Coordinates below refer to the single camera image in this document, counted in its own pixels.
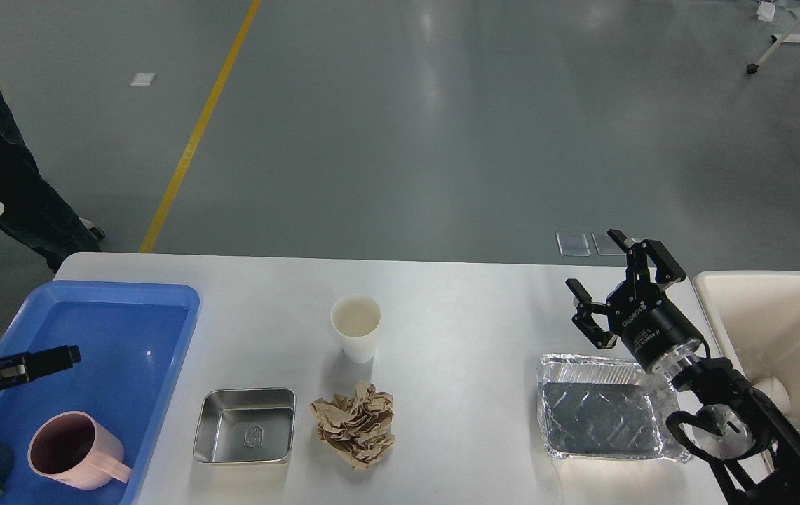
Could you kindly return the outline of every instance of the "aluminum foil tray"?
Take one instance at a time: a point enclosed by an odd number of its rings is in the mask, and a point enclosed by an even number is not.
[[[679,410],[677,393],[636,361],[547,354],[537,375],[537,415],[551,457],[691,459],[665,428]]]

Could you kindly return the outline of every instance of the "shoe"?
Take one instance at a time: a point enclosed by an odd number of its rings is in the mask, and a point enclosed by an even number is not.
[[[79,218],[82,221],[82,224],[85,225],[85,228],[88,228],[89,232],[97,239],[97,242],[104,240],[107,237],[107,234],[104,233],[104,230],[101,230],[97,224],[92,221],[86,220],[84,217]]]

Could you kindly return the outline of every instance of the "person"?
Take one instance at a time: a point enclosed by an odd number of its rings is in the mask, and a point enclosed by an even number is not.
[[[101,250],[104,231],[80,220],[41,178],[0,90],[0,230],[43,256],[53,271],[80,250]]]

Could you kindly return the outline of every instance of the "white paper cup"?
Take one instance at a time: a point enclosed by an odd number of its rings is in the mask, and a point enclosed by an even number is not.
[[[366,295],[346,295],[332,307],[332,327],[341,339],[346,357],[354,363],[374,358],[381,307]]]

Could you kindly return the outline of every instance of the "blue plastic tray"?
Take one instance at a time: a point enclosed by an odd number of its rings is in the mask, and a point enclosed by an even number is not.
[[[182,367],[200,297],[187,285],[53,281],[32,291],[4,338],[0,357],[77,345],[71,370],[0,392],[0,439],[14,451],[1,504],[125,504],[147,472]],[[128,484],[79,491],[29,468],[32,434],[52,416],[83,410],[125,445]]]

